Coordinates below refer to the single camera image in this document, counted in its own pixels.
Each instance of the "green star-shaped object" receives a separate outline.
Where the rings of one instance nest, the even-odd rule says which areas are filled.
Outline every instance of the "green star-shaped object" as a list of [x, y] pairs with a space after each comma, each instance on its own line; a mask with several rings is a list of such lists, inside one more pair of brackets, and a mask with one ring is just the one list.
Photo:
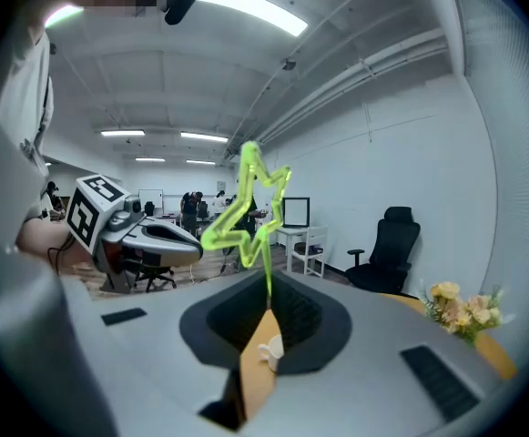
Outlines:
[[[245, 229], [233, 229], [248, 212], [252, 203], [254, 178], [262, 183], [262, 186], [276, 187], [272, 197], [272, 221], [262, 225], [256, 232], [254, 239], [250, 239]], [[271, 174], [268, 172], [260, 149], [255, 142], [247, 142], [242, 147], [239, 162], [239, 186], [236, 200], [223, 214], [214, 221], [201, 236], [201, 246], [205, 250], [216, 250], [239, 246], [239, 254], [244, 267], [252, 267], [262, 251], [264, 270], [266, 271], [266, 283], [269, 295], [272, 292], [272, 259], [270, 257], [270, 233], [282, 226], [282, 198], [284, 190], [289, 182], [290, 168], [282, 167]]]

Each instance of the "ceiling light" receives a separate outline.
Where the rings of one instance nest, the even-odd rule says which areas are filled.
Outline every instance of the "ceiling light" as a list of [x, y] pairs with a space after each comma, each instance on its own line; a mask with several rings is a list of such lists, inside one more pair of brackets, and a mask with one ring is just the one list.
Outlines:
[[199, 0], [211, 4], [227, 6], [249, 15], [268, 21], [284, 29], [293, 36], [298, 36], [307, 27], [307, 24], [288, 11], [267, 2], [266, 0]]
[[216, 165], [216, 162], [207, 162], [205, 160], [188, 160], [189, 164]]
[[195, 133], [181, 133], [181, 137], [190, 137], [191, 139], [205, 139], [206, 141], [228, 142], [227, 137], [197, 135]]
[[73, 5], [63, 6], [59, 10], [57, 10], [53, 15], [47, 18], [46, 27], [50, 27], [51, 25], [54, 25], [58, 21], [61, 21], [62, 19], [66, 19], [69, 16], [75, 15], [76, 13], [80, 13], [82, 11], [84, 11], [84, 8], [80, 8], [79, 6], [73, 6]]
[[100, 131], [102, 136], [145, 136], [142, 129], [112, 129], [109, 131]]

